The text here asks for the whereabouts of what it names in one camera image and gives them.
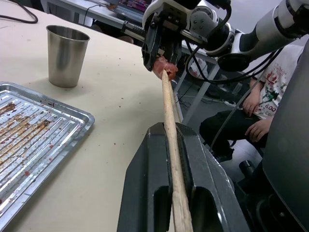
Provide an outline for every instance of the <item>metal cup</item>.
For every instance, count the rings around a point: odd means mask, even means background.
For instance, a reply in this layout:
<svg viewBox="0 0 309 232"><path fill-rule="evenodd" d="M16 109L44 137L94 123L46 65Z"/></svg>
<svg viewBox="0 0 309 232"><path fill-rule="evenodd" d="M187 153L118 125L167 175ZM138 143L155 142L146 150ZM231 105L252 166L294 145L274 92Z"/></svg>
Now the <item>metal cup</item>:
<svg viewBox="0 0 309 232"><path fill-rule="evenodd" d="M77 86L89 36L62 26L46 27L48 37L48 80L58 87Z"/></svg>

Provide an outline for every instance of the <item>meat chunk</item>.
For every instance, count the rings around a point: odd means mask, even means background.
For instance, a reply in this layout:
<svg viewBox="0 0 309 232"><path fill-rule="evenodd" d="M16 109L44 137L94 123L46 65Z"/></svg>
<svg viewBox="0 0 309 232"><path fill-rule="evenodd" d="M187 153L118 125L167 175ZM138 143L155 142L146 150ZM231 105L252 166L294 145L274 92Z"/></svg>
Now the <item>meat chunk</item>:
<svg viewBox="0 0 309 232"><path fill-rule="evenodd" d="M178 68L174 64L169 63L164 56L160 56L154 62L153 72L161 79L163 70L168 73L169 80L174 79L176 77L176 72L178 72Z"/></svg>

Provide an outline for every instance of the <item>black pants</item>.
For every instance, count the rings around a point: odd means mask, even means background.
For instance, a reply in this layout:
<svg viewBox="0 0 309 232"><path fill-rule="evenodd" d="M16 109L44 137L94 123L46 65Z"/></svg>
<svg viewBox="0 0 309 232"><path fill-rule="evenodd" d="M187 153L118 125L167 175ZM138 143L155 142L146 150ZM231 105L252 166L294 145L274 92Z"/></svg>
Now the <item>black pants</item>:
<svg viewBox="0 0 309 232"><path fill-rule="evenodd" d="M219 112L201 123L199 133L209 146L212 144L214 137L230 112L231 111ZM242 110L236 110L213 145L212 150L215 156L227 156L227 154L230 153L230 144L228 140L247 139L251 142L249 136L245 136L245 132L252 124L259 120L260 119L256 115L249 117ZM264 135L259 142L251 143L257 147L265 147L267 135L268 134Z"/></svg>

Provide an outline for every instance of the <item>white t-shirt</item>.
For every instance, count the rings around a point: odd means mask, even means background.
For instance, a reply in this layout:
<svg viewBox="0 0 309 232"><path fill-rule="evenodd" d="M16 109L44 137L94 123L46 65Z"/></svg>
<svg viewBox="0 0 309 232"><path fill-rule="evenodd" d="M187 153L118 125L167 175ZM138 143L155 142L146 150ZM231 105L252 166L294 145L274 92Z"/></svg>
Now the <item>white t-shirt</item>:
<svg viewBox="0 0 309 232"><path fill-rule="evenodd" d="M265 84L261 90L259 108L254 113L260 119L275 115L303 49L298 45L285 46L263 71L261 81Z"/></svg>

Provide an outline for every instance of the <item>aluminum tray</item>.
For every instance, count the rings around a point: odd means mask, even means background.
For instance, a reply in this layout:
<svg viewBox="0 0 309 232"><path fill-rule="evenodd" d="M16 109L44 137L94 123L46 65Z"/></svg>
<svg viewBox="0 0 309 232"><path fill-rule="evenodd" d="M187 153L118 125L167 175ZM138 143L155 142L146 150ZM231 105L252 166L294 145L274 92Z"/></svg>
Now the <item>aluminum tray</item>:
<svg viewBox="0 0 309 232"><path fill-rule="evenodd" d="M94 122L89 113L0 82L0 231Z"/></svg>

